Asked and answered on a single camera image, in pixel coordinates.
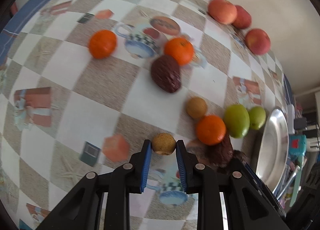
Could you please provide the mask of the large steel basin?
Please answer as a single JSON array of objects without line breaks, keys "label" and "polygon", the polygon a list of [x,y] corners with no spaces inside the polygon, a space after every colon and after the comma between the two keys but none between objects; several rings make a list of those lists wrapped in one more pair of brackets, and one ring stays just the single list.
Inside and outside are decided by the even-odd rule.
[{"label": "large steel basin", "polygon": [[255,174],[275,192],[283,176],[289,153],[289,132],[284,112],[275,107],[269,114],[263,132],[259,133],[253,161]]}]

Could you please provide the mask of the mint green toy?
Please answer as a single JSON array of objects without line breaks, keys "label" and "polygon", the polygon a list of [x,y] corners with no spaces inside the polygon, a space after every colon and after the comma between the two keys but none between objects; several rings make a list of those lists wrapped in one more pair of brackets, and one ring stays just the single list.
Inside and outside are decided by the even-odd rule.
[{"label": "mint green toy", "polygon": [[302,176],[302,170],[303,167],[305,165],[305,156],[299,156],[298,157],[298,166],[299,169],[296,173],[296,177],[295,177],[295,182],[294,182],[294,186],[293,186],[293,192],[292,192],[292,197],[291,197],[291,201],[290,201],[290,207],[292,207],[297,199],[298,196],[298,192],[300,189],[300,181],[301,181],[301,176]]}]

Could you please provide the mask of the black charger plug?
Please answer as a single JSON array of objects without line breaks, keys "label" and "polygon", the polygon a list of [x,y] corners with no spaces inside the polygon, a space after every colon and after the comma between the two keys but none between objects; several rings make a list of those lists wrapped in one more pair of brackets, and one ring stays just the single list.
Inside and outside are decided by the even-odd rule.
[{"label": "black charger plug", "polygon": [[308,126],[306,117],[295,118],[294,122],[294,130],[303,130]]}]

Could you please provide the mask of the green jujube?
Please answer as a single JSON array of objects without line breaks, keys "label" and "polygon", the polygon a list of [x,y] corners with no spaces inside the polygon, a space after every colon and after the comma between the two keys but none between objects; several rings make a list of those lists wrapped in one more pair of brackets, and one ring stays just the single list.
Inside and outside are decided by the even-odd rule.
[{"label": "green jujube", "polygon": [[249,114],[247,109],[240,104],[228,106],[223,115],[223,121],[229,136],[243,138],[249,131]]},{"label": "green jujube", "polygon": [[248,114],[251,130],[259,130],[265,124],[266,112],[263,107],[255,106],[249,110]]}]

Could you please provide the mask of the pale pink apple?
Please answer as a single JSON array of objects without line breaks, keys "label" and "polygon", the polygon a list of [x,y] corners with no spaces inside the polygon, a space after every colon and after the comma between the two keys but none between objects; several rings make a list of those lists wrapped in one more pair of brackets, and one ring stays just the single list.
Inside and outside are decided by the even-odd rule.
[{"label": "pale pink apple", "polygon": [[232,24],[237,18],[237,9],[227,0],[211,0],[208,4],[208,13],[221,24]]}]

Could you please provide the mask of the red apple middle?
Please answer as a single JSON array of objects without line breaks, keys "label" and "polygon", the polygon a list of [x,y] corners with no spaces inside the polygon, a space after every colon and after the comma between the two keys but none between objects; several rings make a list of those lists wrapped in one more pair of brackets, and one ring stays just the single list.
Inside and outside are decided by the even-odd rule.
[{"label": "red apple middle", "polygon": [[240,5],[235,6],[237,9],[237,17],[232,23],[237,29],[246,29],[251,26],[252,17],[251,15]]}]

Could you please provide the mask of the small mandarin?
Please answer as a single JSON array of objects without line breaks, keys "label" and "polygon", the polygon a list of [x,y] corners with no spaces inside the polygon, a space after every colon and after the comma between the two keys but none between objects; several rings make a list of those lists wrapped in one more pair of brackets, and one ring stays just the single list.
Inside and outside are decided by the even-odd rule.
[{"label": "small mandarin", "polygon": [[99,30],[88,42],[90,54],[95,59],[109,57],[117,47],[117,37],[113,31]]}]

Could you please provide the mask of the red apple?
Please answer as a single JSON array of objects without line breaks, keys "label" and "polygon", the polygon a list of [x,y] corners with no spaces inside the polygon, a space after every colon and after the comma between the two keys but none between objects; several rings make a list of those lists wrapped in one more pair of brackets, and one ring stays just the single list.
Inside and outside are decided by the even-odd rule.
[{"label": "red apple", "polygon": [[245,36],[245,44],[255,55],[263,55],[270,50],[271,41],[262,29],[251,29]]},{"label": "red apple", "polygon": [[237,9],[237,17],[232,23],[237,29],[246,29],[251,26],[252,17],[251,15],[240,5],[235,6]]}]

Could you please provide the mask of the brown longan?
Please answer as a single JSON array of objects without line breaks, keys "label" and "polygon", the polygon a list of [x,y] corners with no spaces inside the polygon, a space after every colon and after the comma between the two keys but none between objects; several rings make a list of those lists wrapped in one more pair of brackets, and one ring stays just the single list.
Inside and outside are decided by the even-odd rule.
[{"label": "brown longan", "polygon": [[200,97],[192,97],[185,106],[187,114],[193,119],[199,119],[205,116],[207,112],[206,101]]},{"label": "brown longan", "polygon": [[171,134],[160,133],[152,139],[152,150],[159,155],[171,155],[176,148],[176,141]]}]

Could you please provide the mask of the dried red date large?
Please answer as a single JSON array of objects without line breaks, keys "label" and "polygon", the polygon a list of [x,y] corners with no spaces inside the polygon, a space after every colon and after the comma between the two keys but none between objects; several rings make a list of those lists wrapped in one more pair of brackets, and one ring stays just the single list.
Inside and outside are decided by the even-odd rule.
[{"label": "dried red date large", "polygon": [[252,176],[255,175],[254,171],[251,169],[250,165],[247,163],[248,158],[244,152],[239,150],[234,150],[233,157],[237,158]]}]

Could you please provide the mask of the red apple right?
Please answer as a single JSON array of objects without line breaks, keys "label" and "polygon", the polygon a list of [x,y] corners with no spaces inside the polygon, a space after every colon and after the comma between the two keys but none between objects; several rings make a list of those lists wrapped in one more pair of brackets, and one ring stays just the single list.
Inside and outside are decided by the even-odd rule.
[{"label": "red apple right", "polygon": [[245,36],[245,44],[255,55],[263,55],[270,50],[271,41],[262,29],[251,29]]}]

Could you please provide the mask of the white phone stand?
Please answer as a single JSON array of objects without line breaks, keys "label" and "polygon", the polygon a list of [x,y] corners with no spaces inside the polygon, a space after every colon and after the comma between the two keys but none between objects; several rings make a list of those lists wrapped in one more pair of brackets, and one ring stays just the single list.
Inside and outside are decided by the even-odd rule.
[{"label": "white phone stand", "polygon": [[277,195],[277,200],[279,200],[282,195],[284,194],[284,192],[287,190],[287,188],[289,188],[291,182],[295,179],[295,177],[297,176],[297,173],[300,171],[300,166],[297,165],[295,170],[293,171],[293,173],[290,175],[287,183],[285,184],[284,188],[278,193]]}]

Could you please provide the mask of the mandarin orange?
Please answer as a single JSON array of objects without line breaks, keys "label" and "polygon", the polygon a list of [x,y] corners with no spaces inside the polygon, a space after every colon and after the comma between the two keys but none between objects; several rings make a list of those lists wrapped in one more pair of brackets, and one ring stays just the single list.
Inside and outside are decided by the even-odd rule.
[{"label": "mandarin orange", "polygon": [[216,145],[224,139],[226,125],[219,116],[207,115],[196,124],[195,134],[202,143]]},{"label": "mandarin orange", "polygon": [[164,54],[173,57],[180,66],[184,66],[193,59],[194,47],[187,39],[177,37],[167,41]]}]

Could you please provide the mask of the teal toy box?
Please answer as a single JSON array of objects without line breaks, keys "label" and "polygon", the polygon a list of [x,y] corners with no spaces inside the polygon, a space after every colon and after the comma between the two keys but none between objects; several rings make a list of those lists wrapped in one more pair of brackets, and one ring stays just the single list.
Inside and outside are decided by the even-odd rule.
[{"label": "teal toy box", "polygon": [[306,136],[289,135],[289,154],[291,156],[303,156],[306,152]]}]

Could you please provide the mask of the checkered patterned tablecloth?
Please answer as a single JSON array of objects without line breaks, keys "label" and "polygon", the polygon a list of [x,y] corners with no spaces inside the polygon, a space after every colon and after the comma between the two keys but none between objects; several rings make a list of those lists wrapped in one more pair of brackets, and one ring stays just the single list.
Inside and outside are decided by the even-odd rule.
[{"label": "checkered patterned tablecloth", "polygon": [[[161,132],[195,147],[191,97],[208,113],[245,100],[286,108],[283,68],[253,55],[242,34],[207,14],[210,0],[30,0],[1,32],[1,201],[15,226],[35,229],[89,171],[111,172]],[[164,43],[189,38],[196,62],[169,94],[153,83],[148,49],[131,30]],[[95,59],[88,42],[113,31]]]}]

